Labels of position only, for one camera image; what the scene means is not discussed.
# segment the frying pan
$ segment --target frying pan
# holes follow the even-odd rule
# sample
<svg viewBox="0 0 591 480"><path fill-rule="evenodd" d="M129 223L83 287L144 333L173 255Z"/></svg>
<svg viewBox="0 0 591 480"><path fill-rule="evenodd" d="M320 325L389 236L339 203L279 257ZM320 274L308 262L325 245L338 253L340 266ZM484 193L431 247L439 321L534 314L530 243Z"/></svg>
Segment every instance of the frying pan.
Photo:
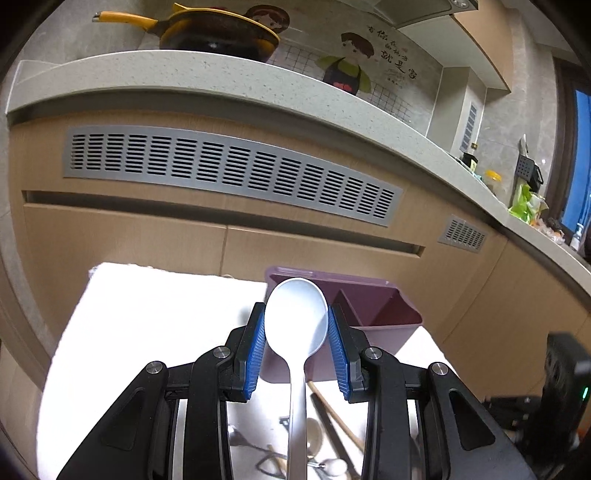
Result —
<svg viewBox="0 0 591 480"><path fill-rule="evenodd" d="M160 48L220 53L265 62L279 37L250 18L217 8L187 8L174 4L168 20L154 20L123 12L102 11L93 22L129 23L160 37Z"/></svg>

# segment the window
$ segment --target window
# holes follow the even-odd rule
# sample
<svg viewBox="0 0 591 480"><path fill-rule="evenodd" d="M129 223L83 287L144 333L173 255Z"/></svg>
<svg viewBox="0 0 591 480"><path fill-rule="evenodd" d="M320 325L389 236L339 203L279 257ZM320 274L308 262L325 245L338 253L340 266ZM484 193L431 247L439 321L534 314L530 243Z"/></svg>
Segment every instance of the window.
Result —
<svg viewBox="0 0 591 480"><path fill-rule="evenodd" d="M554 59L558 93L556 148L546 191L549 217L567 242L591 215L591 80L583 69Z"/></svg>
<svg viewBox="0 0 591 480"><path fill-rule="evenodd" d="M573 178L560 222L572 232L577 223L587 225L591 213L591 97L575 91L577 135Z"/></svg>

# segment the green vegetable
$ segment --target green vegetable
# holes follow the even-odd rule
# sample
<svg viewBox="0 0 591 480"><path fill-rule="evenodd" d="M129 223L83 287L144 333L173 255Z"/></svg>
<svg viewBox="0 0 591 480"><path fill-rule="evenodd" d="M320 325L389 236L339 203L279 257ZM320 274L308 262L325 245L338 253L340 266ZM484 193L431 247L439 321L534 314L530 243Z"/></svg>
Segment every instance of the green vegetable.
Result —
<svg viewBox="0 0 591 480"><path fill-rule="evenodd" d="M534 212L528 205L528 202L531 200L531 195L530 186L527 183L524 183L521 185L521 191L519 192L519 196L513 204L513 207L509 209L511 215L523 220L525 223L530 223L535 216Z"/></svg>

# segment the white spoon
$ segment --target white spoon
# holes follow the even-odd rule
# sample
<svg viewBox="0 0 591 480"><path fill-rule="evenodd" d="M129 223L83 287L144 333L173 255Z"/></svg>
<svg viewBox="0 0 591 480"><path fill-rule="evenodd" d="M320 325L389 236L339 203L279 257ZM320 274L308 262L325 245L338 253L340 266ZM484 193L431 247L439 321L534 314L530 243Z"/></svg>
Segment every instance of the white spoon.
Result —
<svg viewBox="0 0 591 480"><path fill-rule="evenodd" d="M275 287L265 308L265 336L290 369L290 428L287 480L307 478L306 375L304 363L324 343L328 307L320 289L303 278Z"/></svg>

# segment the jar lid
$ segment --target jar lid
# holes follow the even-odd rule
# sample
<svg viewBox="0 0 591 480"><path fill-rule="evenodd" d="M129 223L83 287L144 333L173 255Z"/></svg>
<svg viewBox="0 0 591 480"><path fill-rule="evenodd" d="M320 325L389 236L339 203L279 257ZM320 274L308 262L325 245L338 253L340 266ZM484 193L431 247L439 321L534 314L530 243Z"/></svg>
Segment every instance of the jar lid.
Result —
<svg viewBox="0 0 591 480"><path fill-rule="evenodd" d="M487 170L486 172L484 172L484 175L496 181L501 181L503 179L503 177L501 177L497 172L493 170Z"/></svg>

